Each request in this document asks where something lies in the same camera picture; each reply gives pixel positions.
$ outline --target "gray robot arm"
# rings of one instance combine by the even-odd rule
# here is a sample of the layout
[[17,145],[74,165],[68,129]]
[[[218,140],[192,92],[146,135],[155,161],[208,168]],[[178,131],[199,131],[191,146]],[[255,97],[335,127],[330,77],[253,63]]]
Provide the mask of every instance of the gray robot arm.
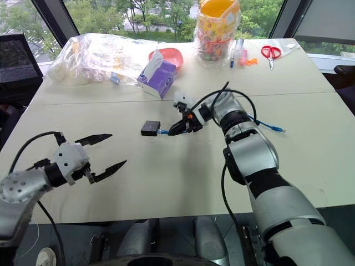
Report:
[[227,145],[223,153],[229,173],[248,189],[258,230],[266,243],[266,260],[274,265],[355,265],[352,253],[326,226],[318,210],[281,177],[274,146],[233,94],[222,93],[211,111],[215,97],[191,111],[196,101],[176,95],[174,104],[184,118],[172,126],[171,135],[200,130],[212,116],[218,121]]
[[71,144],[61,137],[59,148],[54,153],[55,162],[45,160],[40,167],[26,171],[11,172],[0,182],[0,264],[12,264],[27,225],[31,220],[33,208],[48,191],[65,183],[74,185],[75,181],[86,176],[89,182],[99,182],[115,173],[126,161],[117,163],[100,175],[90,172],[89,156],[84,145],[92,145],[112,135],[93,135]]

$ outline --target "red scissors handle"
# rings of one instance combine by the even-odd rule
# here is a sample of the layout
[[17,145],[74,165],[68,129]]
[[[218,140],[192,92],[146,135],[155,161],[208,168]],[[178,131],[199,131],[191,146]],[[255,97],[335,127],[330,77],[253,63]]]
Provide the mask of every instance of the red scissors handle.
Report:
[[277,47],[266,45],[261,48],[261,54],[266,58],[276,59],[281,56],[281,50]]

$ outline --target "pink plate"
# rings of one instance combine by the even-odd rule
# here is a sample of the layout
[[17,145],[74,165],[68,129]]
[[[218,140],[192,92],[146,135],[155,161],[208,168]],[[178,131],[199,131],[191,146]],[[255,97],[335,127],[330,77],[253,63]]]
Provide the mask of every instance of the pink plate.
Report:
[[[155,51],[149,54],[149,60],[153,56]],[[179,70],[184,62],[182,55],[179,50],[175,48],[164,48],[159,49],[159,52],[163,55],[164,60],[168,61],[171,64],[176,65],[176,70]]]

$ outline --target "purple tissue box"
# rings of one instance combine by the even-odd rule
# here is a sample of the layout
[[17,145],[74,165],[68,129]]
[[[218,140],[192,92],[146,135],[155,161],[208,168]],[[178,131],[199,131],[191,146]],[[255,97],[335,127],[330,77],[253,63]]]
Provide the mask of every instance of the purple tissue box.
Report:
[[144,75],[144,70],[137,78],[139,86],[145,92],[162,99],[175,80],[176,66],[164,60],[149,81]]

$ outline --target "plastic bag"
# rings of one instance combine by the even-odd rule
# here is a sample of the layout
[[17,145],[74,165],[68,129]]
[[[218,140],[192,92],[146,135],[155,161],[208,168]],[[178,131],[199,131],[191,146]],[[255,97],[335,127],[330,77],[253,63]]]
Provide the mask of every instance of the plastic bag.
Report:
[[195,47],[197,58],[203,65],[226,64],[230,58],[230,47],[235,39],[240,22],[240,5],[235,0],[220,17],[197,14]]
[[118,35],[88,33],[72,37],[48,70],[56,82],[69,77],[72,84],[112,81],[134,85],[157,42]]
[[301,47],[298,42],[294,39],[258,39],[253,40],[253,45],[255,45],[259,50],[266,45],[277,47],[281,50],[281,57],[285,57],[287,54],[292,53],[294,50]]

